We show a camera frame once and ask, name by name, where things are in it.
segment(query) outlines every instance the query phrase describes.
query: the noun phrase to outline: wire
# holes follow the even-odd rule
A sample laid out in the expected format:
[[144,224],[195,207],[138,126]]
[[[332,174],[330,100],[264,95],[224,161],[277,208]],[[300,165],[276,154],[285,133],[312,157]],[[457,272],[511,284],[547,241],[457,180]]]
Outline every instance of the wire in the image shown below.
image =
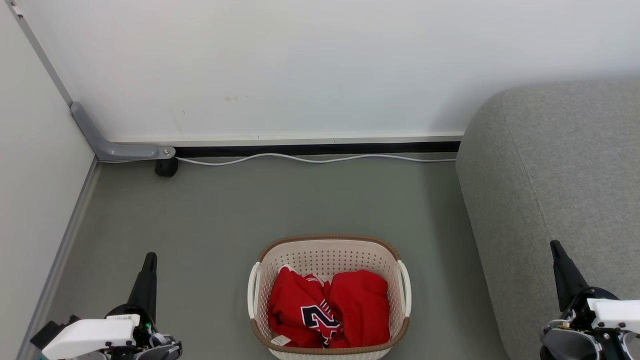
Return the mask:
[[572,298],[571,298],[571,302],[569,302],[569,305],[566,307],[566,309],[563,311],[562,313],[562,318],[566,318],[567,316],[569,316],[569,314],[571,313],[571,310],[573,310],[573,306],[575,305],[575,302],[578,301],[578,298],[584,294],[587,291],[596,291],[596,290],[602,290],[602,291],[607,291],[604,290],[603,288],[599,288],[598,286],[588,286],[587,288],[584,288],[580,291],[578,291],[577,294],[575,294]]
[[287,158],[287,159],[296,160],[296,161],[302,161],[304,163],[311,163],[311,164],[328,164],[328,163],[336,163],[338,161],[355,160],[355,159],[362,159],[362,158],[388,158],[388,159],[399,159],[399,160],[415,161],[417,163],[448,163],[448,162],[456,161],[456,159],[424,160],[424,159],[406,158],[404,156],[386,155],[386,154],[363,154],[363,155],[357,155],[357,156],[350,156],[348,158],[336,158],[336,159],[329,159],[329,160],[309,160],[309,159],[303,159],[303,158],[299,158],[299,157],[291,156],[291,155],[276,154],[274,152],[267,152],[267,153],[264,153],[264,154],[256,154],[256,155],[252,155],[252,156],[247,156],[246,158],[242,158],[242,159],[238,159],[238,160],[234,160],[234,161],[227,161],[227,162],[224,162],[224,163],[206,163],[206,162],[203,162],[203,161],[195,161],[195,160],[190,160],[190,159],[185,159],[185,158],[178,158],[178,157],[176,157],[176,159],[178,159],[180,161],[184,161],[186,163],[192,163],[192,164],[197,164],[197,165],[206,165],[208,167],[221,167],[221,166],[225,166],[225,165],[241,163],[243,161],[247,161],[247,160],[251,160],[251,159],[255,159],[255,158],[263,158],[265,156],[276,156],[276,157]]
[[182,342],[178,341],[178,343],[174,347],[170,348],[169,350],[167,350],[164,353],[164,355],[162,356],[162,358],[160,358],[160,360],[166,360],[171,353],[176,352],[176,351],[180,351],[180,353],[176,357],[176,359],[177,359],[178,357],[180,357],[182,355],[181,354],[182,353],[181,349],[182,349]]
[[113,160],[113,161],[101,161],[101,163],[107,163],[107,164],[124,164],[124,163],[135,163],[137,161],[142,161],[142,160]]

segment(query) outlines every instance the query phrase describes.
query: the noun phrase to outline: gray metal bracket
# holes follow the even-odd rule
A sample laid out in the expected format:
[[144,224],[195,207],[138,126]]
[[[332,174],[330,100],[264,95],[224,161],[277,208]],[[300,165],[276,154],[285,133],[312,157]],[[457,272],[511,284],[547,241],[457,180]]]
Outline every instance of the gray metal bracket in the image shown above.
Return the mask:
[[175,156],[170,146],[122,145],[105,139],[79,102],[71,104],[71,115],[93,149],[98,161],[163,160]]

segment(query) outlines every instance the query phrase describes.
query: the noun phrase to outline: black baseboard strip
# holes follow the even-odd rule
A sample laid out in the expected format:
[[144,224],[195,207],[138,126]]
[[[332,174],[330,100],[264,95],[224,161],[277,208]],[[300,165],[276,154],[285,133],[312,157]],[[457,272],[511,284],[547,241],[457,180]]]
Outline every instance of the black baseboard strip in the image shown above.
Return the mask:
[[285,155],[389,154],[392,152],[457,152],[460,142],[341,143],[230,147],[176,147],[179,158],[251,156],[265,152]]

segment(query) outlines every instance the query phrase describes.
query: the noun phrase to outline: gray sofa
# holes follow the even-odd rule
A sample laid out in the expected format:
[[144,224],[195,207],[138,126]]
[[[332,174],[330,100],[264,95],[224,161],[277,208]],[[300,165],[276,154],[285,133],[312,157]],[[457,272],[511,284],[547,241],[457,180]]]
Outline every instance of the gray sofa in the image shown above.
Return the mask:
[[640,299],[640,81],[558,83],[492,97],[457,160],[504,347],[539,359],[559,314],[549,250],[585,279]]

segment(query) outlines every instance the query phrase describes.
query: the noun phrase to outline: white plastic basket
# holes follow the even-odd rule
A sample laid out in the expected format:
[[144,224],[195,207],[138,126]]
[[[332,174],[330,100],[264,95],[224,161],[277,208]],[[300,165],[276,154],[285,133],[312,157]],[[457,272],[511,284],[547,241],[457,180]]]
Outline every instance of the white plastic basket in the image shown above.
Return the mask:
[[[277,334],[269,328],[267,307],[278,269],[291,265],[299,274],[314,274],[330,281],[339,272],[368,270],[388,283],[389,342],[344,349],[294,348],[271,342]],[[411,281],[396,250],[376,238],[353,235],[313,235],[286,238],[268,246],[249,275],[247,307],[253,332],[269,351],[282,360],[377,360],[404,336],[411,313]]]

